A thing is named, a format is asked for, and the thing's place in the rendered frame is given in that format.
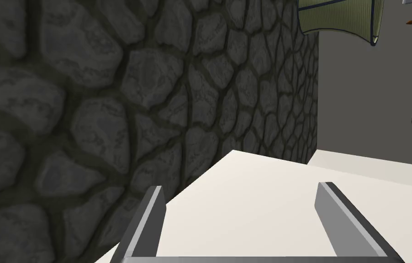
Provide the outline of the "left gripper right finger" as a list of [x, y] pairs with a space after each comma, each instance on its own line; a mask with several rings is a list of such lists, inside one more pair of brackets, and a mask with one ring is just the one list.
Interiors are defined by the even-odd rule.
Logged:
[[338, 257], [400, 257], [334, 183], [318, 184], [314, 208]]

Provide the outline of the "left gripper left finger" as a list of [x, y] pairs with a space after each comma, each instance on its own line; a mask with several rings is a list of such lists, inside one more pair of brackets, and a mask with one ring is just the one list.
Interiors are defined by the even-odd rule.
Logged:
[[151, 186], [117, 245], [111, 260], [155, 257], [166, 213], [162, 186]]

